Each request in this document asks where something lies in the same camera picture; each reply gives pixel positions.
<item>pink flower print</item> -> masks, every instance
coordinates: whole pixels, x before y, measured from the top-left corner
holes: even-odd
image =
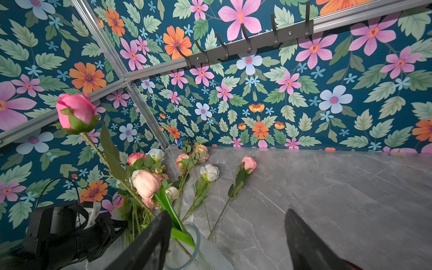
[[[330,34],[321,40],[322,36],[323,32],[313,34],[312,42],[306,38],[299,38],[299,46],[307,50],[299,52],[295,60],[302,62],[309,57],[308,67],[309,69],[313,69],[318,64],[317,55],[321,58],[321,60],[330,60],[333,58],[331,51],[323,48],[332,45],[335,42],[337,35]]]
[[[351,26],[352,35],[361,35],[362,37],[355,39],[349,46],[350,51],[360,49],[366,43],[364,52],[370,56],[377,48],[377,39],[382,43],[390,42],[396,39],[396,33],[393,30],[384,30],[393,25],[399,18],[400,12],[387,15],[382,22],[378,23],[380,17],[368,20],[369,26],[363,23],[357,23]]]
[[[238,138],[238,139],[233,138],[231,143],[232,143],[232,146],[234,146],[234,147],[241,147],[243,145],[240,138]]]
[[[203,0],[192,0],[192,5],[189,7],[190,12],[195,12],[195,21],[201,19],[206,19],[206,14],[204,11],[207,11],[209,9],[209,6],[206,4],[203,4]]]
[[[285,71],[283,77],[284,79],[279,79],[276,81],[278,84],[282,84],[282,86],[279,88],[279,93],[282,93],[286,90],[288,94],[292,95],[294,93],[293,87],[298,89],[302,86],[301,83],[296,82],[300,77],[299,73],[293,74],[291,77],[289,71]]]
[[[395,54],[389,54],[386,56],[385,60],[392,64],[384,66],[380,71],[389,72],[390,70],[393,70],[390,73],[390,78],[392,79],[399,76],[400,70],[403,70],[404,72],[413,72],[413,63],[415,63],[423,54],[410,55],[410,53],[411,46],[407,46],[400,52],[399,57]]]
[[[184,70],[181,68],[178,71],[173,70],[168,73],[168,75],[172,78],[171,84],[172,85],[178,85],[180,89],[183,89],[183,83],[187,83],[187,79],[185,77],[182,77],[184,75]]]
[[[45,89],[38,86],[38,84],[41,82],[39,79],[30,80],[29,77],[27,75],[24,75],[24,74],[22,74],[20,78],[21,78],[21,80],[18,80],[18,79],[11,80],[11,82],[14,85],[20,86],[16,89],[16,92],[18,94],[24,94],[26,91],[28,91],[29,96],[34,98],[34,97],[36,97],[35,91],[37,91],[37,92],[45,91]]]
[[[232,87],[227,87],[225,83],[222,83],[221,86],[222,88],[216,86],[216,90],[219,92],[219,94],[217,94],[217,97],[223,97],[223,101],[227,102],[228,98],[233,98],[233,95],[230,93],[232,91]]]
[[[235,10],[229,6],[223,6],[218,12],[222,21],[234,21],[226,31],[229,41],[235,40],[238,37],[241,23],[244,23],[245,28],[252,34],[256,34],[261,31],[260,21],[254,17],[247,17],[247,15],[250,15],[258,10],[261,0],[246,0],[243,8],[241,7],[243,5],[243,0],[231,0],[231,4],[234,6]]]
[[[109,101],[113,101],[114,100],[114,108],[118,108],[120,107],[120,104],[123,107],[127,107],[127,103],[126,103],[126,99],[129,99],[130,96],[128,94],[123,94],[124,90],[123,89],[119,89],[115,92],[113,92],[111,95],[108,95],[106,97],[107,100]]]
[[[208,79],[213,79],[215,76],[213,73],[211,73],[209,70],[209,65],[203,65],[201,67],[201,64],[197,64],[195,65],[195,68],[190,69],[189,71],[191,72],[192,75],[196,76],[195,77],[195,82],[197,84],[201,84],[201,81],[203,81],[205,86],[209,86],[210,82]]]
[[[142,54],[137,54],[138,52],[138,45],[135,42],[135,40],[130,42],[130,47],[127,41],[124,38],[120,38],[121,44],[123,45],[123,48],[125,50],[121,50],[120,54],[123,56],[124,59],[129,59],[129,68],[130,70],[135,70],[135,66],[137,69],[142,69],[143,66],[141,63],[146,63],[147,59]]]
[[[141,36],[138,37],[138,39],[135,40],[137,46],[138,46],[138,50],[142,51],[144,55],[147,54],[148,51],[150,51],[149,48],[147,48],[147,40],[143,40],[141,38]]]
[[[18,179],[11,180],[8,185],[5,182],[0,182],[0,203],[4,202],[7,198],[9,202],[16,202],[18,195],[15,193],[22,192],[26,189],[24,186],[19,186]]]
[[[90,140],[92,140],[92,142],[98,143],[97,137],[99,137],[101,134],[99,132],[95,132],[95,130],[92,130],[92,131],[88,132],[87,135],[89,136]],[[85,141],[84,137],[82,137],[82,136],[79,137],[79,139],[81,141]]]
[[[9,100],[16,93],[9,81],[0,83],[0,130],[10,130],[27,121],[27,117],[14,110],[30,110],[37,102],[29,98]]]
[[[284,146],[289,146],[289,149],[298,149],[301,142],[298,142],[296,138],[293,138],[292,140],[286,139],[286,143]]]
[[[177,104],[177,105],[178,105],[178,102],[181,100],[181,99],[177,96],[177,91],[172,92],[171,90],[169,91],[168,98],[171,99],[171,103],[175,103],[175,104]]]

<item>glass vase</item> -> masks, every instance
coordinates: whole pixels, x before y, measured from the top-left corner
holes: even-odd
[[[219,249],[208,241],[192,223],[184,223],[195,241],[195,249],[171,239],[165,257],[166,270],[232,270],[232,265]]]

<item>orange flower print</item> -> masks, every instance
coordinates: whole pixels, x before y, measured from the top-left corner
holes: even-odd
[[[327,3],[320,11],[321,15],[326,15],[338,10],[343,10],[348,7],[356,6],[371,0],[317,0],[317,5],[324,5]]]
[[[263,122],[256,122],[255,127],[252,128],[252,131],[254,131],[255,137],[258,137],[260,140],[264,140],[264,137],[268,137],[269,133],[269,127],[264,126]]]
[[[124,30],[124,22],[120,19],[120,15],[117,11],[112,10],[112,8],[108,8],[105,11],[105,15],[108,18],[108,25],[111,26],[111,30],[114,34],[117,34],[119,37],[123,36],[125,33]]]
[[[178,59],[182,56],[178,52],[178,49],[182,52],[182,54],[188,56],[192,54],[192,51],[188,48],[192,47],[191,41],[189,37],[184,37],[184,30],[177,26],[174,31],[174,27],[170,26],[166,29],[168,34],[163,34],[163,42],[168,45],[165,45],[165,50],[168,55],[172,54],[172,59]]]
[[[432,142],[432,116],[429,121],[426,119],[420,120],[416,126],[418,127],[413,129],[413,135],[418,135],[417,140],[425,141],[429,139],[429,142]]]
[[[174,137],[174,139],[180,138],[180,132],[178,131],[178,129],[176,127],[168,126],[168,132],[169,132],[169,135]]]
[[[91,93],[107,85],[107,81],[102,79],[105,75],[102,70],[96,70],[96,66],[87,63],[84,66],[82,62],[76,63],[75,68],[69,70],[69,76],[75,78],[72,81],[73,86],[78,89],[83,89],[84,93]]]
[[[88,188],[81,190],[79,193],[81,195],[81,197],[79,197],[79,203],[100,202],[104,198],[103,195],[108,193],[107,187],[108,184],[104,183],[103,180],[91,182]]]

